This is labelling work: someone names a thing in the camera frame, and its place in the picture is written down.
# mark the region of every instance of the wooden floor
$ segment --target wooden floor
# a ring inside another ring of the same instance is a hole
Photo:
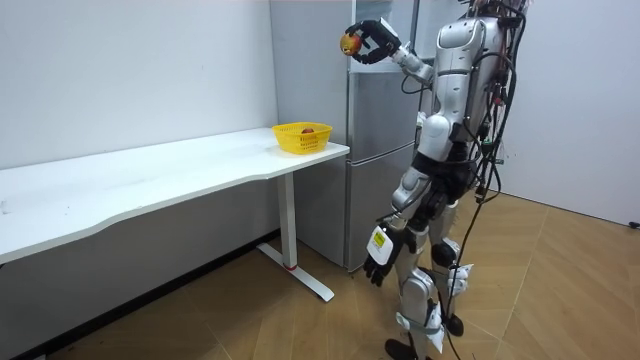
[[[474,209],[466,198],[453,239]],[[378,360],[387,338],[407,340],[394,275],[375,288],[299,253],[335,292],[328,304],[253,251],[50,358]],[[501,196],[483,209],[463,263],[476,266],[458,303],[462,359],[640,359],[640,231]],[[438,358],[454,359],[448,345]]]

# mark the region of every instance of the white desk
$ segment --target white desk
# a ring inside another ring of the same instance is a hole
[[[298,268],[293,174],[349,152],[282,151],[253,129],[0,171],[0,264],[80,240],[118,221],[254,180],[278,177],[282,252],[259,249],[325,301],[333,292]]]

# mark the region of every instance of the table leg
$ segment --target table leg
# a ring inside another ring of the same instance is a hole
[[[258,249],[288,270],[291,275],[313,290],[324,301],[331,300],[334,296],[333,291],[298,267],[293,173],[288,173],[278,178],[278,206],[280,208],[282,254],[268,244],[261,244]]]

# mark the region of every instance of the black glove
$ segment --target black glove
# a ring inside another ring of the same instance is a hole
[[[400,250],[404,245],[409,246],[409,251],[412,254],[415,254],[417,250],[415,238],[406,228],[403,231],[395,232],[385,223],[380,224],[380,228],[393,242],[391,256],[389,256],[389,260],[385,265],[380,265],[371,257],[371,255],[369,255],[367,256],[367,260],[364,262],[363,266],[367,278],[371,279],[371,283],[377,286],[382,286],[382,281],[391,272],[393,264],[395,264],[398,254],[400,254]]]
[[[378,45],[377,49],[371,50],[367,54],[354,54],[352,57],[362,64],[375,64],[384,60],[386,57],[393,55],[402,43],[389,29],[387,29],[380,21],[376,20],[364,20],[359,23],[349,26],[345,31],[345,34],[353,35],[360,31],[360,39],[362,45],[367,49],[371,48],[371,45],[367,43],[367,39],[373,40]]]

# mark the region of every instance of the plastic basket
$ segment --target plastic basket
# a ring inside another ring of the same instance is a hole
[[[304,129],[313,129],[313,132],[303,134]],[[331,126],[306,122],[292,123],[274,126],[273,133],[282,150],[304,155],[321,151],[327,146]]]

